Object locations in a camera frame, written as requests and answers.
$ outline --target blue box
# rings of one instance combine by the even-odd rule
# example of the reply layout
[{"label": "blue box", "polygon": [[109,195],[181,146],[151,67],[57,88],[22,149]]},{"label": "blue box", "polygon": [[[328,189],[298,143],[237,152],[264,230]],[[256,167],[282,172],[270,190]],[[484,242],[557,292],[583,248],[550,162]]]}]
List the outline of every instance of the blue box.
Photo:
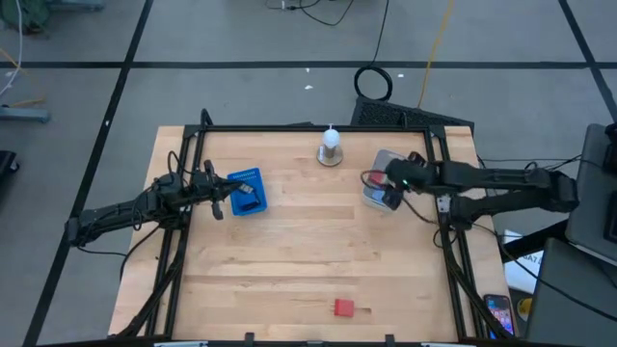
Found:
[{"label": "blue box", "polygon": [[241,180],[247,185],[250,185],[255,189],[257,196],[259,197],[260,205],[252,208],[248,211],[243,211],[241,206],[248,200],[254,200],[253,194],[246,194],[235,190],[231,193],[231,209],[234,216],[246,216],[253,213],[265,211],[268,208],[268,202],[266,201],[266,193],[263,188],[263,180],[261,179],[261,172],[259,168],[248,169],[238,173],[228,174],[228,179]]}]

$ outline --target wooden table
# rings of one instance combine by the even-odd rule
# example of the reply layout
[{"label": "wooden table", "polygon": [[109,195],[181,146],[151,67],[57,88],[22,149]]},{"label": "wooden table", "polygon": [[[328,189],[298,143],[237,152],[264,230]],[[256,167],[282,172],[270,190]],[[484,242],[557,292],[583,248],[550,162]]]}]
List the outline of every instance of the wooden table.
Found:
[{"label": "wooden table", "polygon": [[[167,172],[167,153],[179,152],[182,131],[159,128],[146,185]],[[447,127],[446,137],[452,160],[477,165],[467,127]],[[175,339],[241,340],[246,332],[257,340],[383,341],[385,334],[397,341],[457,339],[443,252],[432,242],[436,227],[404,205],[385,213],[362,202],[360,172],[371,167],[377,151],[425,155],[423,136],[341,133],[344,159],[335,168],[315,159],[320,143],[319,132],[205,135],[201,158],[211,159],[218,175],[261,169],[268,209],[235,217],[227,200],[225,219],[215,221],[209,203],[195,207]],[[410,198],[421,214],[436,218],[433,196]],[[493,227],[490,218],[479,223]],[[132,244],[151,227],[135,232]],[[150,294],[162,234],[126,264],[110,333],[124,328]],[[495,237],[473,229],[468,242],[478,293],[509,295]],[[461,293],[473,335],[469,301]],[[335,298],[354,300],[355,316],[334,316]],[[159,332],[166,305],[164,298]]]}]

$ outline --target concrete floor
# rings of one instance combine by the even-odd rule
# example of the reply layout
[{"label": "concrete floor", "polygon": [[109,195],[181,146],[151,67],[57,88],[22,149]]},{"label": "concrete floor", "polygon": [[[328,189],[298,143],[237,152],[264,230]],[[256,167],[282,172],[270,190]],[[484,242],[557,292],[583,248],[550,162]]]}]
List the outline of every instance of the concrete floor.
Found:
[{"label": "concrete floor", "polygon": [[[380,61],[428,58],[446,0],[391,0]],[[335,19],[344,1],[315,14]],[[609,0],[569,1],[596,60],[617,61]],[[50,38],[27,38],[27,62],[121,62],[144,0],[108,0],[101,13],[54,13]],[[152,62],[366,61],[379,35],[384,1],[358,0],[335,28],[300,12],[269,11],[262,0],[155,0],[135,60]],[[15,32],[0,46],[16,54]],[[457,2],[439,61],[584,62],[557,1]],[[4,73],[0,83],[4,84]],[[22,170],[0,202],[0,335],[21,344],[75,199],[118,69],[31,69],[3,95],[10,104],[46,93],[48,124],[0,123],[0,148]],[[206,107],[217,124],[349,123],[353,68],[131,69],[87,206],[134,198],[142,189],[160,125],[196,123]],[[422,69],[391,68],[391,102],[415,106]],[[617,89],[617,71],[603,70]],[[362,79],[371,94],[384,86]],[[475,121],[485,158],[567,158],[580,153],[585,126],[612,121],[589,69],[434,69],[423,109]],[[504,163],[500,166],[513,166]],[[577,167],[567,173],[576,174]],[[498,229],[528,233],[562,219],[542,211],[498,216]],[[91,249],[125,252],[130,231]],[[118,290],[120,259],[71,251],[40,343],[103,338]]]}]

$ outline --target small round base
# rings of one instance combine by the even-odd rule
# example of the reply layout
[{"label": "small round base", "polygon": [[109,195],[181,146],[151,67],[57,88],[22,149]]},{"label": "small round base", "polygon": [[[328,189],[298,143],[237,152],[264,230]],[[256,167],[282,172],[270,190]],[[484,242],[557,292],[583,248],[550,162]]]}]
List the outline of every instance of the small round base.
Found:
[{"label": "small round base", "polygon": [[333,167],[343,161],[343,149],[340,146],[335,147],[335,155],[332,158],[326,157],[325,153],[326,147],[321,145],[317,150],[317,161],[324,166]]}]

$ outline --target red block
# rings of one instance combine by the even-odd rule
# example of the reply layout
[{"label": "red block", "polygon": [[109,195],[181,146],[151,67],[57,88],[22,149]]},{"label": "red block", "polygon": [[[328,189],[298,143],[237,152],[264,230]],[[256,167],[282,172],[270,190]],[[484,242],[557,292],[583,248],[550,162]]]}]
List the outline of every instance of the red block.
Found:
[{"label": "red block", "polygon": [[354,301],[336,299],[335,300],[335,316],[353,317],[354,316]]}]

